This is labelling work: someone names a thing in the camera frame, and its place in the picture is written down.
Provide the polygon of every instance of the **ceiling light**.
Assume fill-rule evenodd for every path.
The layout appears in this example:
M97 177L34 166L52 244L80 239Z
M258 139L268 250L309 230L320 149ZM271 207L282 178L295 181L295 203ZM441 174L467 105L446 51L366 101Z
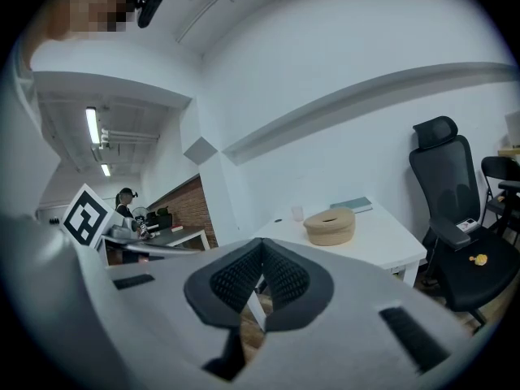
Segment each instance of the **ceiling light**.
M99 145L98 121L96 120L96 109L87 107L87 123L89 124L90 138L95 145Z
M108 165L101 165L101 169L103 170L103 173L105 174L105 176L111 175L111 172L108 169Z

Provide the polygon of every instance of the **black office chair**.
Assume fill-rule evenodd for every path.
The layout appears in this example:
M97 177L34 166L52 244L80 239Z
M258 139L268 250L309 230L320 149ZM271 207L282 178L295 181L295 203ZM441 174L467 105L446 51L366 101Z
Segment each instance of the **black office chair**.
M486 211L490 210L496 216L496 223L490 227L490 229L494 229L498 226L498 217L501 217L504 214L505 193L502 191L498 195L494 196L488 178L520 181L520 165L518 165L517 161L513 160L512 158L488 156L482 159L480 166L487 184L486 206L484 208L482 220L480 223L483 223L484 217L486 216ZM513 211L509 217L508 226L517 233L513 242L515 245L518 239L518 233L520 232L520 198L514 197L513 200Z
M457 125L445 116L418 124L414 130L419 147L410 153L409 162L427 199L430 228L437 236L427 277L438 284L427 293L445 297L449 309L470 312L484 325L479 307L497 297L520 269L520 253L502 238L512 211L510 200L520 191L520 183L499 184L506 198L497 234L481 226L464 233L456 224L480 217L468 140L457 135ZM470 261L478 254L487 255L484 266Z

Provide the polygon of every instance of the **wooden floor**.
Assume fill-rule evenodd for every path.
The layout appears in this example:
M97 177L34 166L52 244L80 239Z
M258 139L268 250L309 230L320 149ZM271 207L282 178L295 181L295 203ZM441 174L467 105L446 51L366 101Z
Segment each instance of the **wooden floor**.
M513 242L514 233L506 232L505 238L507 238L510 242ZM520 240L516 244L517 249L520 250ZM422 290L423 286L421 281L423 280L423 275L419 274L415 281L415 286L417 290ZM498 297L490 301L488 304L480 308L480 311L484 315L490 323L496 323L500 321L502 316L504 315L505 310L507 309L509 302L513 298L513 295L516 292L518 284L520 282L520 274L511 282L511 284L502 292ZM262 308L266 312L266 314L270 314L272 312L272 303L271 299L265 295L258 296L260 303L262 304ZM441 297L435 298L441 305L444 305L445 300ZM473 319L473 317L466 313L454 313L455 316L459 319L460 323L468 329L468 331L473 332L475 328L479 325L477 321ZM256 321L254 320L253 314L251 314L249 308L246 306L241 314L242 323L240 326L240 336L242 338L242 347L244 349L244 355L247 362L250 362L254 354L258 351L258 349L262 346L264 334L262 329L258 326Z

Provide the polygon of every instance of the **tan woven container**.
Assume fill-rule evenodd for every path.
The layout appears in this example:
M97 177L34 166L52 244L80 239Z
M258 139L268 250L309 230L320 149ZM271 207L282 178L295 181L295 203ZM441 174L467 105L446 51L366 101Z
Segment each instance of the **tan woven container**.
M314 245L338 245L349 241L356 229L356 215L349 208L326 210L303 222Z

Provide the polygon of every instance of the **person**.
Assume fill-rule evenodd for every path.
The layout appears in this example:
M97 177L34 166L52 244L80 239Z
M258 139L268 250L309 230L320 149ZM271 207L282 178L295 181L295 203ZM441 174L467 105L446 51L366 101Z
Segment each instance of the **person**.
M35 218L60 162L41 134L34 53L49 40L118 30L136 5L137 0L47 0L14 44L0 75L0 214Z
M133 218L132 212L128 209L128 206L132 203L132 199L133 192L130 188L121 189L115 196L115 210L125 218Z

